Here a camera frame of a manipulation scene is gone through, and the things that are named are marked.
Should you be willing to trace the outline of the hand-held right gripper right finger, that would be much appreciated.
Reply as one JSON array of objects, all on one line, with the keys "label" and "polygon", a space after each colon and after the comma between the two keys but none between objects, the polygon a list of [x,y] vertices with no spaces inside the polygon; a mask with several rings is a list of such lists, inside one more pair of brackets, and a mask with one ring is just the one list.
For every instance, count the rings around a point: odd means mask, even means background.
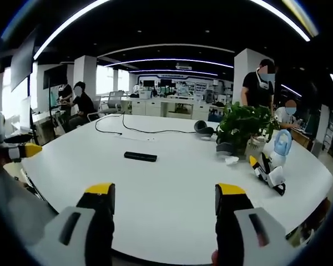
[{"label": "hand-held right gripper right finger", "polygon": [[215,215],[218,265],[290,265],[299,253],[285,228],[236,185],[215,185]]}]

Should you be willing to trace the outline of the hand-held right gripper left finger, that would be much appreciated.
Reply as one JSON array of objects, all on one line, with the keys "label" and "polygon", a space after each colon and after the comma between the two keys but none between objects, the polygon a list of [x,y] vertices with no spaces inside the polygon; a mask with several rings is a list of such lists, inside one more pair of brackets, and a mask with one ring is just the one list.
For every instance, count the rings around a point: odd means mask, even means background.
[{"label": "hand-held right gripper left finger", "polygon": [[67,207],[28,248],[39,265],[111,265],[115,185],[87,188],[77,205]]}]

